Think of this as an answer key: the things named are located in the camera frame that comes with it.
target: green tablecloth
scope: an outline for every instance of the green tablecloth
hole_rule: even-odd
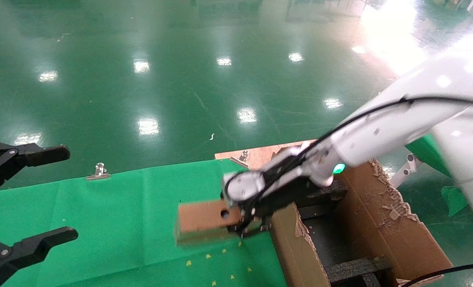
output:
[[[0,191],[0,241],[8,245],[62,226],[77,240],[54,247],[6,287],[285,287],[269,233],[177,247],[180,202],[217,199],[229,160],[151,167]]]

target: cardboard box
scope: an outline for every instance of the cardboard box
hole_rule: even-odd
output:
[[[248,149],[249,167],[258,169],[282,147],[298,144],[301,142]],[[216,154],[216,158],[238,157],[241,152]],[[349,190],[332,219],[343,233],[353,259],[384,256],[400,283],[452,267],[424,223],[390,186],[378,161],[347,169],[336,179],[344,181]],[[295,204],[272,216],[271,236],[289,287],[330,286],[323,269],[325,263],[316,252],[316,244],[311,239],[314,234],[309,230]],[[440,278],[431,278],[419,285]]]

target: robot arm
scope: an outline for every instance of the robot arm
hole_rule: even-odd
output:
[[[222,194],[229,206],[242,210],[235,231],[245,236],[253,217],[267,218],[294,200],[328,187],[335,165],[356,167],[428,132],[437,139],[473,206],[471,60],[455,53],[440,55],[393,83],[313,145],[280,153],[258,171],[225,175]]]

